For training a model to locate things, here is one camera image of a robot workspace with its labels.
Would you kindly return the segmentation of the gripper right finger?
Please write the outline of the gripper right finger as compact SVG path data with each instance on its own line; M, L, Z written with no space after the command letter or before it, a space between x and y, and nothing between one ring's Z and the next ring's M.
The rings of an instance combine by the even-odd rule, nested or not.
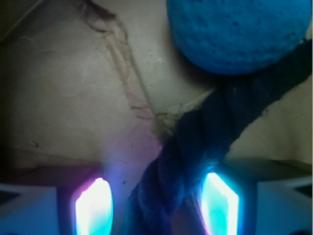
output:
M201 215L209 235L310 235L312 166L227 161L206 175Z

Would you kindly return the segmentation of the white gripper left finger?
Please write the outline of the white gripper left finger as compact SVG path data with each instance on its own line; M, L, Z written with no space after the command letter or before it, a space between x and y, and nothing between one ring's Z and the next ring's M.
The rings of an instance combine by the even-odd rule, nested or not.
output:
M109 235L112 224L103 171L14 171L0 184L2 235Z

